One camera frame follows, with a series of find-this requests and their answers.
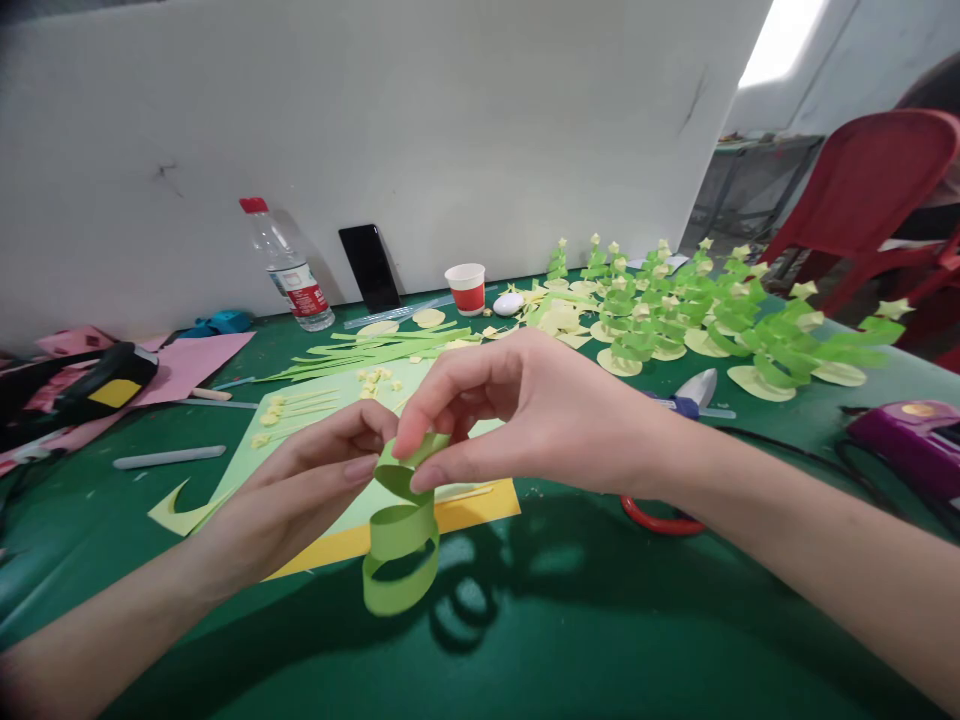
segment forearm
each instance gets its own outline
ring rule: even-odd
[[[960,549],[704,426],[661,496],[960,716]]]
[[[181,543],[0,656],[15,718],[92,718],[214,606]]]

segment red paper cup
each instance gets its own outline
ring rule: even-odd
[[[483,312],[486,302],[483,295],[484,272],[486,268],[483,265],[466,263],[455,265],[443,274],[450,284],[450,292],[461,315],[470,317]]]

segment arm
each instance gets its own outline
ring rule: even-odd
[[[490,417],[507,424],[465,439]],[[665,410],[536,330],[441,355],[394,453],[412,453],[431,424],[461,442],[420,466],[415,489],[515,474],[668,502],[960,716],[960,549]]]
[[[0,709],[99,715],[213,608],[322,535],[373,477],[396,425],[370,400],[290,437],[202,531],[0,655]]]

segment white egg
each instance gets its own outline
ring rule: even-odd
[[[493,303],[493,311],[500,317],[515,315],[521,307],[523,307],[523,295],[520,293],[501,295]]]

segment black phone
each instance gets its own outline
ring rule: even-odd
[[[358,225],[355,228],[343,228],[339,233],[367,309],[371,313],[378,313],[401,307],[390,261],[383,249],[380,228],[376,225]]]

